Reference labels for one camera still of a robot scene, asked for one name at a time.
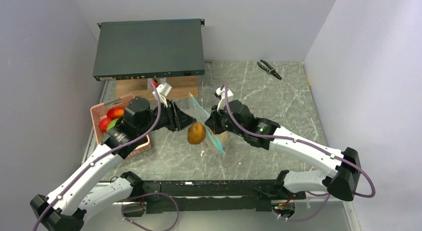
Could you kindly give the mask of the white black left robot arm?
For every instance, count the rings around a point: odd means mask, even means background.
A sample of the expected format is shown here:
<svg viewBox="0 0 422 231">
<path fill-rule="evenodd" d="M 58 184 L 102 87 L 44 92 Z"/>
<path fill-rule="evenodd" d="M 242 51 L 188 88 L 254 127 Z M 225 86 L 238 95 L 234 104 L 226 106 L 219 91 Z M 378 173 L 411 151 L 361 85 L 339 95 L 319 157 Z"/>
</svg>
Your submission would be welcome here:
<svg viewBox="0 0 422 231">
<path fill-rule="evenodd" d="M 106 187 L 91 190 L 150 132 L 161 128 L 181 131 L 196 121 L 173 101 L 158 100 L 158 106 L 152 110 L 147 99 L 132 99 L 91 156 L 58 188 L 31 200 L 30 206 L 37 217 L 33 230 L 43 225 L 49 231 L 79 231 L 87 220 L 112 203 L 137 201 L 145 196 L 143 180 L 130 171 Z"/>
</svg>

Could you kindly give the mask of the yellow lemon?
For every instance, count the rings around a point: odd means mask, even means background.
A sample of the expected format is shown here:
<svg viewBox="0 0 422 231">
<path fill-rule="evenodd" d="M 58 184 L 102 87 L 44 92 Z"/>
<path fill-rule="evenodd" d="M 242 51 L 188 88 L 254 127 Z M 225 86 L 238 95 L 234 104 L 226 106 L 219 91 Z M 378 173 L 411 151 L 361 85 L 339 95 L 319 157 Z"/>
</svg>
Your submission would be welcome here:
<svg viewBox="0 0 422 231">
<path fill-rule="evenodd" d="M 227 147 L 230 142 L 230 134 L 227 131 L 221 134 L 213 134 L 213 138 L 221 148 Z"/>
</svg>

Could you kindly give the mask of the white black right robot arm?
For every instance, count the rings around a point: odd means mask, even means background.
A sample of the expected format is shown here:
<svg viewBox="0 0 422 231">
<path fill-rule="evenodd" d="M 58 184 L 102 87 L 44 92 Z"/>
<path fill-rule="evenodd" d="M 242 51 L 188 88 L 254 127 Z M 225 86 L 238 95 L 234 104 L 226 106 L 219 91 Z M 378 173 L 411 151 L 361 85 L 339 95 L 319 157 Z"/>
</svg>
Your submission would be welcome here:
<svg viewBox="0 0 422 231">
<path fill-rule="evenodd" d="M 215 135 L 230 132 L 253 147 L 281 152 L 314 167 L 307 172 L 280 172 L 274 185 L 277 197 L 285 199 L 292 193 L 320 191 L 343 201 L 353 201 L 362 173 L 355 149 L 339 150 L 300 137 L 272 120 L 255 117 L 238 100 L 230 102 L 229 107 L 228 111 L 213 106 L 205 125 Z"/>
</svg>

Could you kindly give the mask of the brown kiwi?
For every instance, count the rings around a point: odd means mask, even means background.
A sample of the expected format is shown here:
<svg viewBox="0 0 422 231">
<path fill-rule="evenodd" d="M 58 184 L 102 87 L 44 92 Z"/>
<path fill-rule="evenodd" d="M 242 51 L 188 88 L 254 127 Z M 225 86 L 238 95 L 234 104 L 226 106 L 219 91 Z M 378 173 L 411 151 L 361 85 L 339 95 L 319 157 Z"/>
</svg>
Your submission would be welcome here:
<svg viewBox="0 0 422 231">
<path fill-rule="evenodd" d="M 196 122 L 188 128 L 187 141 L 189 144 L 197 145 L 204 141 L 206 129 L 202 123 Z"/>
</svg>

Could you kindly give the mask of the light green cabbage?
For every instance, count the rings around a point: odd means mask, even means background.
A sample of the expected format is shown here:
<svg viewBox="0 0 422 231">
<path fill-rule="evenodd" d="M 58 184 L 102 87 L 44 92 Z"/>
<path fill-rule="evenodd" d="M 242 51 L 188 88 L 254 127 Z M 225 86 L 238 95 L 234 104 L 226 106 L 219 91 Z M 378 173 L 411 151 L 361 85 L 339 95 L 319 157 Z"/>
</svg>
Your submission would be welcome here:
<svg viewBox="0 0 422 231">
<path fill-rule="evenodd" d="M 113 128 L 116 125 L 117 121 L 118 121 L 118 118 L 112 119 L 106 127 L 106 132 L 108 132 L 111 128 Z"/>
</svg>

